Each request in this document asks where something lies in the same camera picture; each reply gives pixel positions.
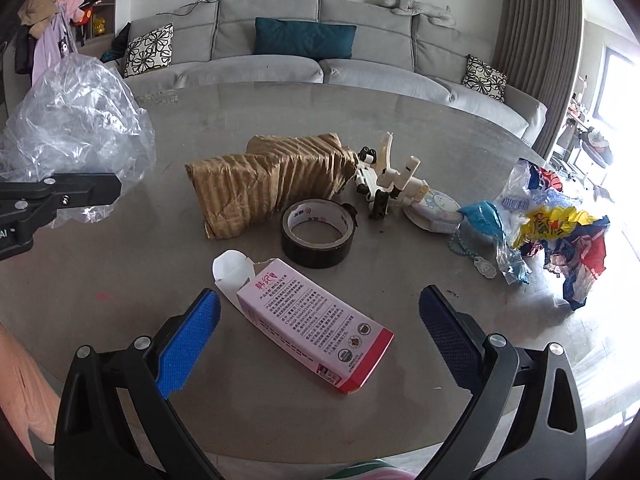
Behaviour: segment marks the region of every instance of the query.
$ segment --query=patterned throw pillow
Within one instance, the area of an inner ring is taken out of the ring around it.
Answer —
[[[124,77],[143,74],[171,63],[171,40],[174,24],[156,28],[144,36],[129,41]]]
[[[462,84],[503,103],[507,76],[471,54],[467,59],[466,75]]]

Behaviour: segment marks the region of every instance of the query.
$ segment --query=roll of tape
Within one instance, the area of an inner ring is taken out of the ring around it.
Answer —
[[[293,229],[309,221],[331,225],[341,234],[340,239],[328,244],[315,244],[296,236]],[[282,250],[291,260],[309,269],[333,267],[349,254],[355,228],[352,213],[343,206],[330,200],[303,200],[282,215]]]

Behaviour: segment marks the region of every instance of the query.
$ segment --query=plush toy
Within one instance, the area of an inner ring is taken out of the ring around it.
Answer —
[[[457,24],[449,6],[443,9],[442,7],[414,2],[413,0],[376,0],[375,4],[391,9],[391,12],[400,14],[401,16],[424,14],[429,18],[430,23],[441,27],[453,28]]]

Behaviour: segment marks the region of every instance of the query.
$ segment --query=gray sofa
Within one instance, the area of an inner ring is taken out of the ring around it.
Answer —
[[[505,104],[460,83],[466,56],[492,60],[492,46],[423,15],[347,0],[220,0],[131,23],[129,39],[174,24],[169,67],[125,79],[134,95],[213,83],[306,82],[357,86],[443,104],[499,124],[528,145],[545,122],[546,107],[507,86]],[[318,62],[296,56],[252,56],[255,18],[357,25],[353,59]],[[116,62],[108,65],[122,67]]]

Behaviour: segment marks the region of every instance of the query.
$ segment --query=window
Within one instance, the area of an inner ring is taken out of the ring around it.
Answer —
[[[613,130],[630,123],[640,98],[640,71],[627,57],[607,47],[600,92],[593,117]]]

